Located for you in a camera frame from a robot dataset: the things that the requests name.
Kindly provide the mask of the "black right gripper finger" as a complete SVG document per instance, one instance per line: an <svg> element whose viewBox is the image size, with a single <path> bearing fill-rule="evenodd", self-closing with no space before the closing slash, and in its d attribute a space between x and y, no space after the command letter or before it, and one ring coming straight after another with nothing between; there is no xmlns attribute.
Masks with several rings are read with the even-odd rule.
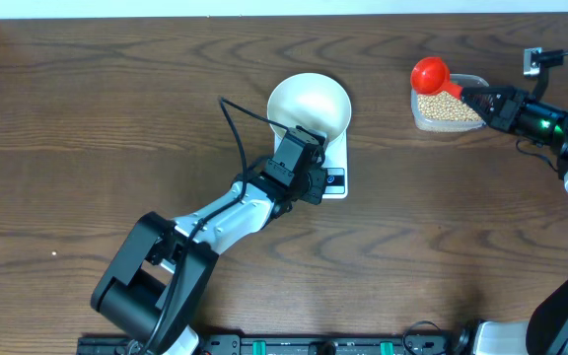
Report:
<svg viewBox="0 0 568 355"><path fill-rule="evenodd" d="M478 95L513 96L516 88L512 86L465 87L461 91L463 97Z"/></svg>
<svg viewBox="0 0 568 355"><path fill-rule="evenodd" d="M499 101L495 94L463 94L461 98L484 122L490 123L495 117Z"/></svg>

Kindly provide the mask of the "white digital kitchen scale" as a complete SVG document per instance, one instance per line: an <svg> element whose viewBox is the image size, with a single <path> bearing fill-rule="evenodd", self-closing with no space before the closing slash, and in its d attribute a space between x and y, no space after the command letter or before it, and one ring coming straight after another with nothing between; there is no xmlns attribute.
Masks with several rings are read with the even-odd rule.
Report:
<svg viewBox="0 0 568 355"><path fill-rule="evenodd" d="M283 137L276 138L276 149ZM347 144L345 138L338 139L332 145L326 143L325 162L322 166L328 171L327 188L322 200L345 198L348 193Z"/></svg>

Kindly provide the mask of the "red plastic measuring scoop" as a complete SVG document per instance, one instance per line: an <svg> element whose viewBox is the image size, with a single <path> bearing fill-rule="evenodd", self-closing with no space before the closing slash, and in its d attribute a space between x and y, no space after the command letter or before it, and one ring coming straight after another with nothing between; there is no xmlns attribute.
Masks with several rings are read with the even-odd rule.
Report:
<svg viewBox="0 0 568 355"><path fill-rule="evenodd" d="M411 88L418 95L434 96L442 92L460 100L462 86L451 82L451 72L440 57L425 57L417 62L410 75Z"/></svg>

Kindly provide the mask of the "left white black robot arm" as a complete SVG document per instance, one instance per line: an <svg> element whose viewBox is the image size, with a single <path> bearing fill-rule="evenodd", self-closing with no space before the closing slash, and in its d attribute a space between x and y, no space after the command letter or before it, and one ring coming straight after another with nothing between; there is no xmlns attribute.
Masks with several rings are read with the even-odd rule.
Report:
<svg viewBox="0 0 568 355"><path fill-rule="evenodd" d="M92 308L139 342L143 354L191 354L190 328L220 255L289 212L318 205L327 186L323 132L291 127L256 172L244 167L228 192L200 210L142 216L91 296Z"/></svg>

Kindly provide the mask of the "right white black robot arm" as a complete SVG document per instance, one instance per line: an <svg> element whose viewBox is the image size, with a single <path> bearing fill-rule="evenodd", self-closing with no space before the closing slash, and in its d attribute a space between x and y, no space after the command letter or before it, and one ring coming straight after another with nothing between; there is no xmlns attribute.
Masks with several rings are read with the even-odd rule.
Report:
<svg viewBox="0 0 568 355"><path fill-rule="evenodd" d="M515 87L465 88L461 99L486 124L502 133L548 148L548 163L556 170L568 196L568 109L546 104L545 87L533 92ZM474 354L568 354L568 278L542 301L529 319L484 321L476 329Z"/></svg>

